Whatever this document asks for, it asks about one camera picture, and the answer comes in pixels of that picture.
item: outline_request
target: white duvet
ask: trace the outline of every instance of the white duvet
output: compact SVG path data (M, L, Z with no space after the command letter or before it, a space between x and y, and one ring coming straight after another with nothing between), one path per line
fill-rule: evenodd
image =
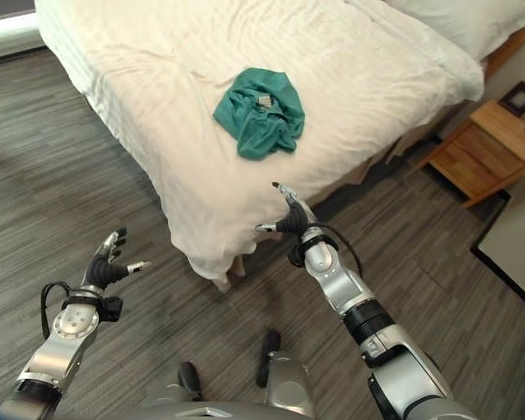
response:
M308 198L443 106L479 66L380 0L37 0L71 81L150 176L172 243L203 277L255 249L253 226ZM247 67L286 72L305 111L293 154L239 157L212 118Z

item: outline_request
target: wooden nightstand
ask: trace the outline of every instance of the wooden nightstand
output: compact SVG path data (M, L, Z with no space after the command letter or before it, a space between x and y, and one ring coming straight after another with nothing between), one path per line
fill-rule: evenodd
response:
M496 101L485 103L418 167L432 165L474 206L525 176L525 122Z

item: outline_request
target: nightstand drawer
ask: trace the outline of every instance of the nightstand drawer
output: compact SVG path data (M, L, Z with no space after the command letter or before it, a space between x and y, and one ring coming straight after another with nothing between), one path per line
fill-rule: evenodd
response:
M483 193L525 166L473 124L430 163L469 197Z

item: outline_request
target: pillow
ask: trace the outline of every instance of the pillow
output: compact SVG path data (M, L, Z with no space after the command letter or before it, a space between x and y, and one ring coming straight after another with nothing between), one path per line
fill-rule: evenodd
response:
M386 0L482 60L525 26L525 0Z

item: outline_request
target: picture frame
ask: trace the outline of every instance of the picture frame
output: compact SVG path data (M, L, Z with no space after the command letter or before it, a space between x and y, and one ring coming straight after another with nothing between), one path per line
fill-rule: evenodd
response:
M517 83L499 100L499 104L515 116L525 114L525 82Z

